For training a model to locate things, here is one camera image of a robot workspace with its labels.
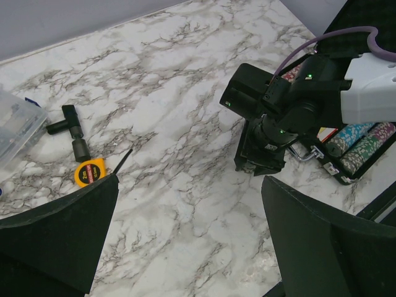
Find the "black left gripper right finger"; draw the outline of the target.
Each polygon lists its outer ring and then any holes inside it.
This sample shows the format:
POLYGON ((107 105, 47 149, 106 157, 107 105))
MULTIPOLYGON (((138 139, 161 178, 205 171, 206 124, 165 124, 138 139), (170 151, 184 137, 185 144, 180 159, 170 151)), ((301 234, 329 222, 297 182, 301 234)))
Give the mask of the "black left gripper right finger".
POLYGON ((262 201, 282 278, 269 296, 395 295, 395 186, 356 215, 273 177, 262 201))

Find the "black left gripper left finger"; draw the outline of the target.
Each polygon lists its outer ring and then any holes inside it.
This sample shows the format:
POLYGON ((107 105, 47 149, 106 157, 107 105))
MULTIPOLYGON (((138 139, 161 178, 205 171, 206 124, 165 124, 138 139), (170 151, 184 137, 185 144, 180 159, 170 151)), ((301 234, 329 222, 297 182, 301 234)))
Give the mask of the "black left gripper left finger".
POLYGON ((111 174, 1 220, 1 296, 90 293, 118 199, 111 174))

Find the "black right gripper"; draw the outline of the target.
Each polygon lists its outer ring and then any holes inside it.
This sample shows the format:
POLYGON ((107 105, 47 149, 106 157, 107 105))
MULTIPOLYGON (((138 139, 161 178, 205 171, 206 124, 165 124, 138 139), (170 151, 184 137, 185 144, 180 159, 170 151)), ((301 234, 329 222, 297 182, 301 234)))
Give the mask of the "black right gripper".
POLYGON ((274 174, 284 166, 288 147, 321 127, 341 128, 341 92, 351 55, 305 55, 273 75, 248 63, 230 79, 220 104, 245 119, 235 155, 236 170, 250 163, 254 174, 274 174), (282 75, 302 64, 296 79, 282 75))

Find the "red playing card deck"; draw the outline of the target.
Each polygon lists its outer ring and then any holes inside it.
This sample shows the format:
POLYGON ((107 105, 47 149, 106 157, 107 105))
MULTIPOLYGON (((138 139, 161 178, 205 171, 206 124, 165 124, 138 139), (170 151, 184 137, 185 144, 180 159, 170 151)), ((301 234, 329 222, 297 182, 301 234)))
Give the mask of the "red playing card deck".
POLYGON ((324 143, 327 139, 329 139, 333 134, 338 131, 337 128, 329 128, 329 127, 321 127, 319 132, 317 133, 317 138, 324 143))

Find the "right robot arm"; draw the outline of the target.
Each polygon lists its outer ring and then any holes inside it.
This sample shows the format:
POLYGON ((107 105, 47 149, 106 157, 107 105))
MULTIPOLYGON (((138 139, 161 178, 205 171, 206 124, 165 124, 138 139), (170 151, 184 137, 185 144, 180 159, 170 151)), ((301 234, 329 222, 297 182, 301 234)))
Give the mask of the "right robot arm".
POLYGON ((312 54, 292 64, 292 81, 241 64, 220 104, 244 118, 237 170, 275 174, 293 143, 320 128, 395 121, 395 64, 371 53, 312 54))

